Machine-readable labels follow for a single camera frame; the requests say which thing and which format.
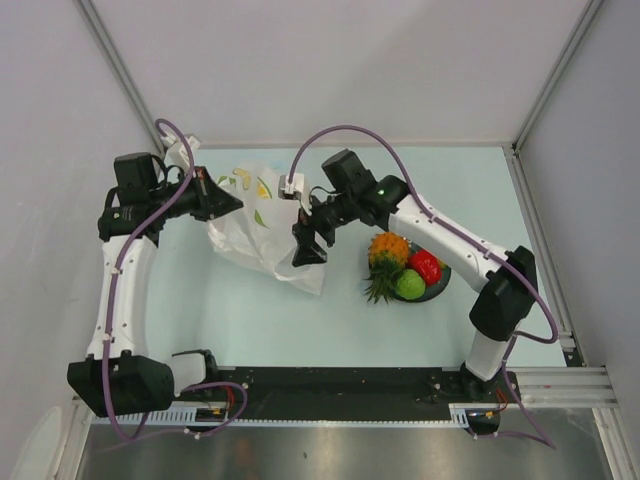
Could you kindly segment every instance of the light blue tabletop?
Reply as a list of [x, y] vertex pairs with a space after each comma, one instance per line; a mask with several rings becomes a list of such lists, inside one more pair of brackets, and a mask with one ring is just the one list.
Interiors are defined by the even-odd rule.
[[[329, 187], [320, 164], [339, 150], [309, 150], [299, 171]], [[376, 178], [399, 175], [385, 150], [354, 150]], [[530, 247], [501, 149], [407, 147], [398, 153], [418, 190], [442, 213], [508, 249]], [[293, 149], [201, 150], [196, 164], [214, 179], [245, 162], [284, 173], [294, 155]], [[475, 332], [468, 315], [477, 294], [454, 273], [430, 302], [367, 303], [366, 249], [375, 233], [355, 222], [337, 231], [324, 289], [314, 296], [221, 258], [204, 224], [190, 217], [170, 220], [149, 285], [151, 356], [166, 361], [172, 353], [204, 348], [226, 366], [459, 366]], [[537, 306], [521, 328], [549, 335]], [[509, 365], [563, 366], [564, 360], [558, 344], [521, 339]]]

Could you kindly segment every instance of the red pepper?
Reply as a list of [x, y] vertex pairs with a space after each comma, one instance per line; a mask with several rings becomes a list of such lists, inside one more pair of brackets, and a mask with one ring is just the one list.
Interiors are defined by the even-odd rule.
[[420, 250], [409, 257], [409, 268], [418, 272], [427, 285], [434, 285], [442, 277], [438, 259], [426, 250]]

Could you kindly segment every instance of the white plastic bag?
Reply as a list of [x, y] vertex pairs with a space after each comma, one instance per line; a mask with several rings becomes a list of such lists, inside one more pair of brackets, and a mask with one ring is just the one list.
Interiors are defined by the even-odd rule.
[[291, 265], [297, 243], [291, 227], [298, 202], [278, 198], [280, 175], [263, 165], [242, 164], [216, 179], [244, 207], [208, 222], [214, 250], [232, 262], [266, 272], [306, 292], [320, 295], [325, 266]]

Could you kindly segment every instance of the metal frame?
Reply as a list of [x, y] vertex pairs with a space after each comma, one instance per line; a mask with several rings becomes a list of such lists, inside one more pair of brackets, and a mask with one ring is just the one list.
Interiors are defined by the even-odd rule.
[[[129, 99], [133, 110], [147, 131], [151, 141], [155, 147], [161, 151], [162, 144], [154, 128], [149, 109], [136, 87], [129, 70], [124, 64], [121, 55], [116, 49], [113, 39], [109, 35], [93, 1], [75, 0], [75, 3], [104, 54], [105, 61], [114, 72], [118, 83], [121, 85], [125, 96]], [[519, 152], [604, 3], [604, 0], [590, 0], [588, 2], [514, 140], [513, 145], [511, 147], [498, 145], [503, 147], [525, 224], [532, 239], [536, 256], [541, 261], [540, 270], [542, 280], [551, 306], [557, 315], [556, 318], [558, 318], [561, 323], [563, 330], [561, 332], [562, 348], [565, 352], [569, 352], [567, 353], [569, 357], [573, 352], [577, 352], [579, 358], [584, 360], [586, 360], [585, 352], [581, 351], [579, 342], [573, 337], [575, 330], [573, 328], [571, 315], [567, 308], [567, 302], [562, 291], [558, 272], [556, 271], [552, 253], [536, 211], [526, 175], [522, 169]], [[529, 407], [592, 408], [614, 478], [637, 478], [635, 473], [638, 471], [636, 460], [633, 452], [629, 448], [630, 443], [624, 430], [624, 423], [620, 416], [609, 377], [604, 368], [515, 368], [513, 371], [518, 375], [523, 402]], [[465, 405], [451, 405], [453, 423], [460, 420], [459, 417], [456, 417], [456, 412], [459, 411], [458, 409], [464, 407]], [[487, 408], [492, 407], [494, 407], [494, 405], [487, 405]], [[61, 445], [60, 455], [58, 456], [60, 462], [58, 473], [55, 477], [58, 480], [75, 478], [91, 420], [93, 419], [92, 412], [85, 405], [74, 404], [73, 408], [74, 412], [67, 430], [67, 440]], [[194, 408], [197, 408], [197, 406], [176, 403], [175, 408], [182, 409], [181, 411], [185, 412], [192, 411]], [[162, 414], [159, 415], [158, 421], [167, 421], [167, 418], [179, 418], [181, 422], [180, 425], [185, 425], [184, 415], [174, 417], [172, 417], [170, 413], [167, 415], [168, 417]], [[278, 424], [270, 422], [267, 425], [274, 426]], [[295, 426], [295, 422], [286, 422], [283, 426]]]

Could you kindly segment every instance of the shiny floor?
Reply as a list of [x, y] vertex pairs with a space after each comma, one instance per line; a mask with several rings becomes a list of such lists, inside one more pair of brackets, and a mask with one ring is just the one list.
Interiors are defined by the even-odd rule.
[[[612, 478], [590, 410], [536, 418], [557, 451], [506, 437], [474, 442], [448, 429], [236, 427], [200, 441], [168, 433], [102, 453], [119, 441], [110, 427], [93, 426], [78, 479]], [[530, 431], [511, 410], [503, 429]]]

